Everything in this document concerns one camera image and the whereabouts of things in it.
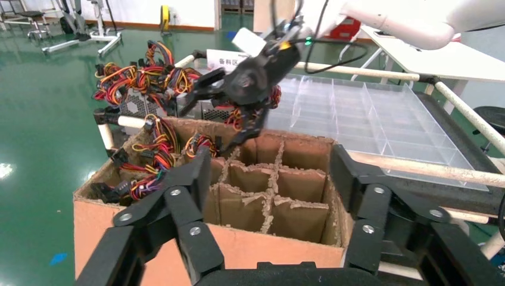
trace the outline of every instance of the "metal mesh grille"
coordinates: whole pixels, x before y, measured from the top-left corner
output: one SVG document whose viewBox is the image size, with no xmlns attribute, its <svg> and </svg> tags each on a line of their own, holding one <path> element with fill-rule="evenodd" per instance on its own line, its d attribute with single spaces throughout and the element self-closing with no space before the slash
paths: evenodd
<svg viewBox="0 0 505 286">
<path fill-rule="evenodd" d="M 140 92 L 128 90 L 128 97 L 119 105 L 121 115 L 133 117 L 145 117 L 147 113 L 146 99 Z"/>
<path fill-rule="evenodd" d="M 128 98 L 119 105 L 121 115 L 144 118 L 147 114 L 165 116 L 165 111 L 156 103 L 147 101 L 140 92 L 129 89 Z"/>
<path fill-rule="evenodd" d="M 224 122 L 229 116 L 230 112 L 226 110 L 211 109 L 204 111 L 204 120 Z"/>
</svg>

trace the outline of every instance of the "white sign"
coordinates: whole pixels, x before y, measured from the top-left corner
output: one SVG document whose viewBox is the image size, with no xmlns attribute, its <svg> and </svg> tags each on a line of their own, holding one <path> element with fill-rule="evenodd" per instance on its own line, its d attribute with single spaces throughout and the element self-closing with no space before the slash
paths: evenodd
<svg viewBox="0 0 505 286">
<path fill-rule="evenodd" d="M 215 70 L 224 67 L 227 72 L 231 72 L 240 62 L 249 56 L 244 52 L 222 51 L 220 49 L 207 50 L 207 67 Z"/>
</svg>

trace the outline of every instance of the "green led light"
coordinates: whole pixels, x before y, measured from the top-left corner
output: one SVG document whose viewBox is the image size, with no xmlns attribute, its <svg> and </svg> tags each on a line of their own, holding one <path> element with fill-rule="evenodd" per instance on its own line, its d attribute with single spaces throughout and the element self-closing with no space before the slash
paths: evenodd
<svg viewBox="0 0 505 286">
<path fill-rule="evenodd" d="M 312 37 L 305 38 L 305 46 L 310 46 L 312 44 Z"/>
</svg>

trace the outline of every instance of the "white tabletop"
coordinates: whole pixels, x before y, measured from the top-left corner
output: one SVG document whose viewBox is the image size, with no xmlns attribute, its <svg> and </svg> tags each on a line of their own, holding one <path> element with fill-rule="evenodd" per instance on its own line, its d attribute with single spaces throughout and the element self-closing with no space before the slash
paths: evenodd
<svg viewBox="0 0 505 286">
<path fill-rule="evenodd" d="M 406 72 L 434 74 L 444 79 L 505 82 L 505 63 L 458 42 L 434 50 L 418 51 L 403 41 L 378 36 L 374 28 L 361 26 L 372 40 Z"/>
</svg>

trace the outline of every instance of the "plastic compartment organizer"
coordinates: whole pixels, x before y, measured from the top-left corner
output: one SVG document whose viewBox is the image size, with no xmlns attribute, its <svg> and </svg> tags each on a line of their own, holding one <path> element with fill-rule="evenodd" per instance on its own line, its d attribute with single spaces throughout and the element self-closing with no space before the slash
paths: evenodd
<svg viewBox="0 0 505 286">
<path fill-rule="evenodd" d="M 351 151 L 473 170 L 407 86 L 290 74 L 267 128 L 336 139 Z M 395 170 L 391 176 L 488 191 L 482 184 Z"/>
</svg>

